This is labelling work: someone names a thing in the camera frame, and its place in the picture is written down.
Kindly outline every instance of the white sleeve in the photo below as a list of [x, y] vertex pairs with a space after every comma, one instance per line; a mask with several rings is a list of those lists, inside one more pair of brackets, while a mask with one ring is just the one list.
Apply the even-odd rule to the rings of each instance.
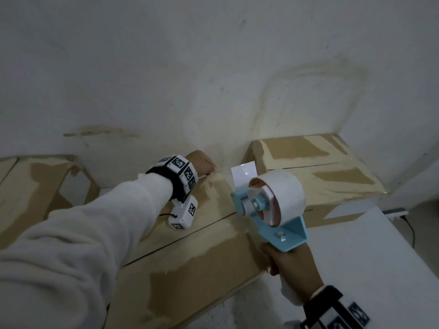
[[101, 328], [121, 264], [172, 192], [139, 175], [24, 232], [0, 252], [0, 328]]

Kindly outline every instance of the cable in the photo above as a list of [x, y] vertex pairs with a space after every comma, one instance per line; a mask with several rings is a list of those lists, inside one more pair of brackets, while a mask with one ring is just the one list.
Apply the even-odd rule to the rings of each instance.
[[158, 215], [159, 217], [160, 216], [172, 216], [172, 217], [174, 217], [174, 218], [177, 218], [177, 215], [174, 215], [174, 214], [161, 214], [161, 215]]
[[412, 248], [414, 249], [414, 241], [415, 241], [414, 229], [413, 229], [413, 227], [411, 226], [411, 224], [409, 223], [409, 221], [407, 220], [406, 216], [401, 216], [401, 218], [402, 218], [407, 224], [409, 224], [409, 227], [410, 227], [411, 230], [412, 230], [412, 233], [413, 233]]

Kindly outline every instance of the black wrist strap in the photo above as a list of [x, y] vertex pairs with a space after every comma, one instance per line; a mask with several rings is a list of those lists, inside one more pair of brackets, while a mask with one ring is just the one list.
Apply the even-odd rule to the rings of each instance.
[[343, 294], [332, 285], [326, 286], [321, 293], [304, 304], [306, 320], [302, 322], [301, 328], [311, 328], [320, 317], [333, 307]]
[[178, 177], [178, 174], [169, 170], [166, 166], [153, 166], [151, 167], [146, 174], [148, 173], [156, 173], [169, 179], [172, 182], [172, 196], [171, 199], [177, 199], [179, 201], [183, 201], [186, 197], [186, 193], [184, 192], [184, 187]]

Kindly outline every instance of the hand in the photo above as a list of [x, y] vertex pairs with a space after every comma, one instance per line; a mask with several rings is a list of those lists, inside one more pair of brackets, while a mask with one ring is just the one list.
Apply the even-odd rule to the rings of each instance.
[[186, 159], [192, 163], [199, 177], [202, 175], [210, 175], [217, 170], [217, 166], [212, 159], [207, 157], [201, 150], [191, 152], [186, 156]]
[[276, 276], [280, 273], [303, 303], [324, 285], [308, 244], [304, 243], [287, 253], [269, 243], [261, 243], [260, 249], [270, 257], [270, 274]]

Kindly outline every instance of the white table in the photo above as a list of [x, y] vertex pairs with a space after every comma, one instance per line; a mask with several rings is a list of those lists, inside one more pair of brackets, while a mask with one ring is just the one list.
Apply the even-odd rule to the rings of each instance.
[[[380, 328], [439, 328], [439, 280], [376, 207], [356, 221], [311, 228], [326, 284], [352, 296]], [[188, 328], [275, 328], [305, 318], [265, 274]]]

